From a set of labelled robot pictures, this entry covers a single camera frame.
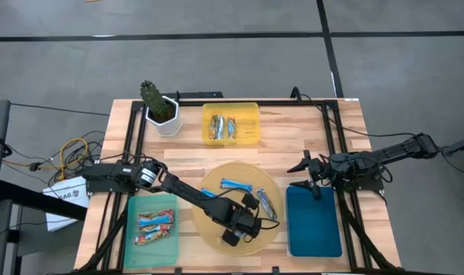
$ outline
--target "yellow tray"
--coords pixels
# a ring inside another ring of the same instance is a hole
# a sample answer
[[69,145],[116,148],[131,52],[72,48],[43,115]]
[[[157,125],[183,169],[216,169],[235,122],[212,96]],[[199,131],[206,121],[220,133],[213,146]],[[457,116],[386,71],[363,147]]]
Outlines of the yellow tray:
[[[223,139],[209,138],[213,115],[224,116]],[[235,118],[235,139],[229,139],[228,118]],[[201,136],[207,145],[255,144],[259,140],[259,106],[256,103],[207,103],[203,105],[201,119]]]

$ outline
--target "gray floor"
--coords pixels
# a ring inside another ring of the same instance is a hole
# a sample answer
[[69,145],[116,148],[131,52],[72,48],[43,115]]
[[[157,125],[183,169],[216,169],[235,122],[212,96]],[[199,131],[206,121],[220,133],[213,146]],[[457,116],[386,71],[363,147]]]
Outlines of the gray floor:
[[[331,31],[464,31],[464,1],[328,0]],[[315,1],[0,1],[0,36],[320,31]],[[423,131],[439,145],[464,138],[464,37],[334,38],[346,97],[360,98],[369,132]],[[109,113],[138,97],[141,80],[162,92],[285,96],[293,86],[332,97],[322,38],[0,43],[0,99]],[[107,118],[13,106],[8,143],[49,157],[68,139],[105,130]],[[101,135],[89,137],[98,141]],[[380,148],[397,138],[372,138]],[[14,161],[23,158],[13,157]],[[464,168],[464,158],[451,159]],[[464,175],[435,160],[390,166],[386,197],[404,267],[464,274]],[[50,173],[35,174],[47,180]],[[44,184],[11,170],[2,179]],[[23,210],[23,220],[43,213]],[[24,226],[22,274],[69,271],[81,224],[56,233]],[[38,247],[46,238],[49,247]]]

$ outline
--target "wooden tabletop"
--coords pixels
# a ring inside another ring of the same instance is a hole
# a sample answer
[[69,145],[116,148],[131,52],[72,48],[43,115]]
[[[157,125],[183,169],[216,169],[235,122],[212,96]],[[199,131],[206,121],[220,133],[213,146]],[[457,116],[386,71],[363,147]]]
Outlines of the wooden tabletop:
[[[132,101],[132,99],[114,100],[101,157],[112,156],[123,151]],[[338,99],[338,101],[343,126],[366,132],[359,101],[356,99]],[[201,107],[181,107],[183,126],[176,137],[160,137],[154,127],[147,124],[143,153],[161,160],[169,167],[171,173],[194,187],[198,187],[205,174],[220,164],[236,160],[252,163],[272,176],[284,195],[289,183],[307,178],[306,172],[286,173],[287,169],[300,162],[304,149],[310,150],[312,158],[317,157],[318,154],[329,154],[322,115],[312,106],[261,106],[259,110],[261,137],[256,145],[207,147],[201,139]],[[137,115],[131,151],[135,150],[139,117],[140,113]],[[371,150],[366,136],[349,131],[344,133],[349,151]],[[335,127],[333,127],[333,136],[336,152],[340,152]],[[149,193],[141,190],[137,195],[148,196]],[[368,236],[391,263],[399,266],[400,260],[385,203],[373,192],[358,192],[358,196]],[[107,194],[102,193],[90,199],[75,268],[85,264],[95,252],[106,197]],[[112,200],[113,196],[108,206],[101,239],[106,236],[108,230]],[[121,201],[120,210],[123,209],[126,198],[123,197]],[[274,242],[263,251],[248,257],[232,257],[220,254],[206,245],[193,225],[191,204],[179,198],[179,259],[176,267],[182,267],[184,273],[271,272],[272,266],[278,266],[282,272],[349,271],[338,210],[337,221],[343,248],[341,257],[291,256],[288,252],[285,224],[282,225],[282,230]],[[362,266],[359,241],[354,231],[352,235],[357,263]],[[110,268],[114,268],[117,263],[120,237],[119,234],[115,238]],[[157,267],[125,270],[125,272],[174,272],[174,268],[174,266]]]

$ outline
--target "green plastic tray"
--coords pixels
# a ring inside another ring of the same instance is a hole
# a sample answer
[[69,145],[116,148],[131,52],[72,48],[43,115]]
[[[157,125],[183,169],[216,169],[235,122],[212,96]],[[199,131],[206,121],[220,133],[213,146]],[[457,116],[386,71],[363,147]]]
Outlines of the green plastic tray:
[[[174,210],[174,226],[168,238],[136,245],[132,240],[138,235],[137,213]],[[178,199],[174,195],[135,196],[128,202],[127,230],[125,236],[124,267],[126,269],[163,267],[176,264],[178,260]]]

